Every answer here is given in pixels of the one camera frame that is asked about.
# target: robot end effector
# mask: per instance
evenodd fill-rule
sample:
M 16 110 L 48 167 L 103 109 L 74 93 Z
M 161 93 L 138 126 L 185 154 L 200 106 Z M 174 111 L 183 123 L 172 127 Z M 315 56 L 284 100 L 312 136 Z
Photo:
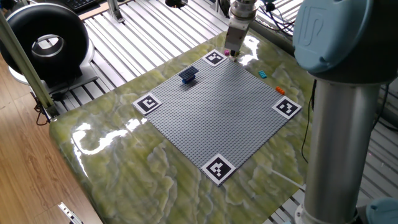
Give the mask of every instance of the robot end effector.
M 225 48 L 233 52 L 239 51 L 244 37 L 249 30 L 249 24 L 256 18 L 258 6 L 257 0 L 235 0 L 231 1 L 229 9 L 229 27 L 225 39 Z M 275 0 L 265 0 L 264 2 L 274 2 Z

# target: glossy tabletop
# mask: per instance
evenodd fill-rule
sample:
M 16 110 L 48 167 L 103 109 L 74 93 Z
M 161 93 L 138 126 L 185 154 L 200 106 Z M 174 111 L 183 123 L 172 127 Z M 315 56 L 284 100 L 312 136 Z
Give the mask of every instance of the glossy tabletop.
M 263 223 L 298 189 L 271 169 L 303 184 L 307 165 L 300 149 L 312 78 L 254 32 L 246 36 L 237 63 L 281 87 L 303 109 L 221 187 L 131 105 L 207 52 L 223 52 L 225 35 L 51 122 L 50 135 L 105 223 Z

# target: wooden floor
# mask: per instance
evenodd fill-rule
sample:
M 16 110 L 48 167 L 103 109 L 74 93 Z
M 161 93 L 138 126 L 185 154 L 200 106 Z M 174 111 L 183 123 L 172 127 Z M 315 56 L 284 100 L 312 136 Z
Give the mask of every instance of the wooden floor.
M 0 56 L 0 224 L 67 224 L 60 202 L 84 223 L 101 223 L 51 143 L 49 126 L 36 125 L 34 106 L 29 87 L 13 79 Z

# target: blue lego brick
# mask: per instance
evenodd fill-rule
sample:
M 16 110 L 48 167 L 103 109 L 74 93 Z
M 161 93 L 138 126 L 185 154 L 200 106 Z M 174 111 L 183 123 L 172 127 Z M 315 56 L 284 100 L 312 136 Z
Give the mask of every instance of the blue lego brick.
M 195 75 L 193 75 L 192 77 L 188 78 L 188 79 L 183 79 L 182 82 L 184 84 L 188 84 L 190 81 L 194 80 L 196 78 Z
M 197 68 L 195 68 L 194 66 L 188 67 L 187 69 L 185 69 L 183 72 L 181 72 L 179 74 L 179 76 L 183 79 L 183 80 L 188 80 L 189 78 L 195 76 L 195 74 L 199 72 L 199 70 L 197 70 Z
M 259 72 L 259 74 L 260 74 L 261 78 L 267 78 L 267 75 L 264 73 L 263 70 L 261 70 L 261 71 Z

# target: metal slatted floor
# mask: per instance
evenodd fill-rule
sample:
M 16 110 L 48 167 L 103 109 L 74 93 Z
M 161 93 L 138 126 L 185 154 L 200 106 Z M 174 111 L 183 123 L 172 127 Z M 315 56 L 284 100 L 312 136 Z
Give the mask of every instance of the metal slatted floor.
M 95 46 L 90 64 L 99 79 L 55 102 L 59 112 L 84 105 L 228 29 L 228 19 L 203 0 L 190 0 L 182 10 L 164 0 L 131 1 L 120 9 L 123 23 L 108 12 L 84 20 Z
M 297 206 L 304 201 L 304 195 L 303 190 L 299 189 L 264 224 L 292 221 Z M 377 124 L 369 143 L 357 206 L 382 197 L 398 198 L 398 134 Z
M 293 21 L 303 0 L 278 0 L 285 20 Z M 73 89 L 56 106 L 61 113 L 77 108 L 162 65 L 228 29 L 228 19 L 211 2 L 190 0 L 182 10 L 173 10 L 164 0 L 136 0 L 121 5 L 125 22 L 119 24 L 107 12 L 84 20 L 95 46 L 93 71 L 99 79 Z M 263 13 L 258 18 L 272 25 Z M 358 205 L 379 197 L 398 198 L 398 134 L 378 124 L 371 136 Z M 303 203 L 298 190 L 264 223 L 283 223 L 294 217 Z

